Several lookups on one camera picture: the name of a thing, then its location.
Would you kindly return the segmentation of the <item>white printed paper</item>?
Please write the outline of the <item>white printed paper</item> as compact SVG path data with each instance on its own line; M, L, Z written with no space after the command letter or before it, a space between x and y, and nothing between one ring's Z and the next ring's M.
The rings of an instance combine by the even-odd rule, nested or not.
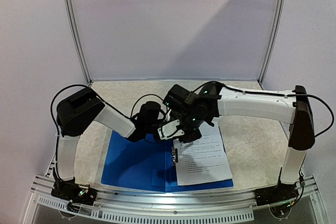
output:
M217 122L211 127L199 127L202 137L191 143L173 142L177 150L175 163L178 186L232 188L233 175L226 156L224 142Z

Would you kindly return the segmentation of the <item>blue plastic folder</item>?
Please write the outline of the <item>blue plastic folder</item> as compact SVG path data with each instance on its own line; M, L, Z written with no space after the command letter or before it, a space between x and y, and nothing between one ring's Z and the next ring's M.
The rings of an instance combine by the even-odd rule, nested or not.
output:
M131 143L113 132L101 183L164 193L218 189L212 188L211 184L183 187L177 185L176 169L172 166L171 156L173 142L156 143L152 135L147 135L145 139Z

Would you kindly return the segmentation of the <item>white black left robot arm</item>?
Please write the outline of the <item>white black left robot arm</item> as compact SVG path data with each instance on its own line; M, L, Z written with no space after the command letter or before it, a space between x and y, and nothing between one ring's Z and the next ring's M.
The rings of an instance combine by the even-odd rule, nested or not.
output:
M57 190L67 200L78 195L78 188L70 181L75 179L74 162L78 141L84 131L95 121L135 143L152 134L163 125L166 111L160 104L149 101L133 116L126 116L105 101L95 90L81 85L81 89L50 106L51 118L57 131L55 167L53 176Z

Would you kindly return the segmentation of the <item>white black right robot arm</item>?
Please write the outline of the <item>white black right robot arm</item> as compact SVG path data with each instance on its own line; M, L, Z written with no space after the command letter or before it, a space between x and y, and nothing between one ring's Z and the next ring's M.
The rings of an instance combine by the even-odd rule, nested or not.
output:
M250 116L276 120L290 125L285 161L277 185L271 190L276 201L291 194L299 178L306 153L315 143L313 116L306 90L265 91L243 89L209 81L193 91L175 84L163 103L170 118L157 131L159 140L192 142L201 137L202 123L213 126L221 116Z

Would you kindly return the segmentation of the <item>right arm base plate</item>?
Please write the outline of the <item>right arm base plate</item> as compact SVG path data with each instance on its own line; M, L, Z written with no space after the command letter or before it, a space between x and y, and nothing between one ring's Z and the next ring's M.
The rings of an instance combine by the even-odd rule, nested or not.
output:
M297 187L296 184L288 185L278 182L274 186L254 190L257 206L282 204L287 208L293 207L302 197L305 185Z

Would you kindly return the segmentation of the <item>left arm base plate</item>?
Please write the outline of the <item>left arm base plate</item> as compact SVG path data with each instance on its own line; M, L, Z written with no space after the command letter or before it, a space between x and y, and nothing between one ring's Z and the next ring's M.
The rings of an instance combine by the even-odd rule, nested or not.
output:
M77 184L75 179L56 180L51 195L53 197L72 201L75 204L92 206L97 198L98 191L90 185Z

